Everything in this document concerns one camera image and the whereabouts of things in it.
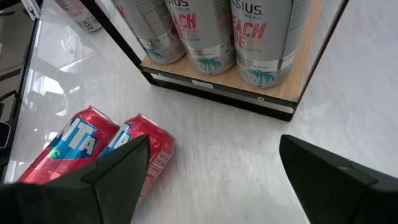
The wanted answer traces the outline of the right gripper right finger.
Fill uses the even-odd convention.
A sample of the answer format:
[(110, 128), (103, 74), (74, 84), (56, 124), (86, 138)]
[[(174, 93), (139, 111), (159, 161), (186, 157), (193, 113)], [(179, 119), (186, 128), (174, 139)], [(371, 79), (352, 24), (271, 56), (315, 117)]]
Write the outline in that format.
[(398, 224), (398, 178), (288, 134), (279, 154), (311, 224)]

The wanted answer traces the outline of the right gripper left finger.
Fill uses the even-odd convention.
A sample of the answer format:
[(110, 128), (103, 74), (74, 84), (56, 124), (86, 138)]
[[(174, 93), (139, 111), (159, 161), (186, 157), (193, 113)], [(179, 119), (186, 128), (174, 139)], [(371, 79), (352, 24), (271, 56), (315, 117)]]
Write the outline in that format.
[(142, 135), (44, 185), (0, 185), (0, 224), (130, 224), (149, 156)]

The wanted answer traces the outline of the red Fanta strawberry can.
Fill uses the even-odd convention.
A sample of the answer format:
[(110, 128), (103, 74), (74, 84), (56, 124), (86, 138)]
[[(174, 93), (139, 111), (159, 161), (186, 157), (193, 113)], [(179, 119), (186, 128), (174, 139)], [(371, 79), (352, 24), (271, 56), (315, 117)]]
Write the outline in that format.
[(17, 181), (45, 184), (93, 162), (119, 129), (117, 122), (93, 106), (79, 111)]
[(112, 140), (110, 140), (99, 155), (103, 156), (108, 154), (119, 146), (141, 135), (149, 135), (150, 157), (146, 179), (139, 195), (138, 203), (142, 202), (172, 157), (175, 147), (175, 138), (148, 117), (143, 114), (137, 114), (123, 123)]

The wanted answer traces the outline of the white Celsius can black top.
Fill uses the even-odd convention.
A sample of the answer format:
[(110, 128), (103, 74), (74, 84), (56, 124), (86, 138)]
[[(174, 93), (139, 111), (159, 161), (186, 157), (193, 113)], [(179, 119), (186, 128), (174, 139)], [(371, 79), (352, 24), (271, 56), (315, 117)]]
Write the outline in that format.
[(231, 0), (238, 72), (270, 88), (292, 70), (312, 0)]
[(185, 55), (164, 0), (111, 0), (149, 58), (170, 64)]
[(219, 75), (236, 62), (229, 0), (164, 0), (194, 69)]

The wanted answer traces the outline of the silver-topped beverage can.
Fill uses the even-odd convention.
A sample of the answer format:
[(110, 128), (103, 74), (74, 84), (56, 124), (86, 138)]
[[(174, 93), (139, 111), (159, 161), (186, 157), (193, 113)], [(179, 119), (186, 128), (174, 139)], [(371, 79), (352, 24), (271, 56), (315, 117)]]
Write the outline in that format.
[(72, 18), (79, 28), (87, 32), (94, 32), (102, 28), (102, 25), (80, 0), (54, 1)]

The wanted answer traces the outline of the wooden shelf black metal frame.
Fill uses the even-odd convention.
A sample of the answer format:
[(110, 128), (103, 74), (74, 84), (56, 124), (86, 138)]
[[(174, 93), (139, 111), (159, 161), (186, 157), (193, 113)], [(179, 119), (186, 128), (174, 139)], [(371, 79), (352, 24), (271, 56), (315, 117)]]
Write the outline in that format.
[(206, 77), (189, 68), (187, 58), (182, 58), (169, 65), (156, 64), (151, 62), (148, 57), (139, 58), (95, 0), (81, 1), (150, 84), (287, 122), (294, 117), (308, 84), (349, 3), (349, 0), (341, 0), (320, 50), (312, 65), (308, 66), (307, 61), (323, 6), (323, 0), (315, 0), (310, 8), (305, 34), (290, 76), (278, 86), (262, 89), (244, 83), (239, 78), (236, 68), (229, 69), (223, 75)]

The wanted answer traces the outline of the black metal table frame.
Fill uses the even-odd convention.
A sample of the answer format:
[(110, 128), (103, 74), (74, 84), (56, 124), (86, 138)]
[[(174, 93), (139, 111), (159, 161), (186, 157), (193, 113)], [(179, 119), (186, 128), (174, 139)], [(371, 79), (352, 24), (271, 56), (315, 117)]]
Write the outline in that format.
[(0, 184), (6, 178), (37, 26), (22, 0), (0, 0)]

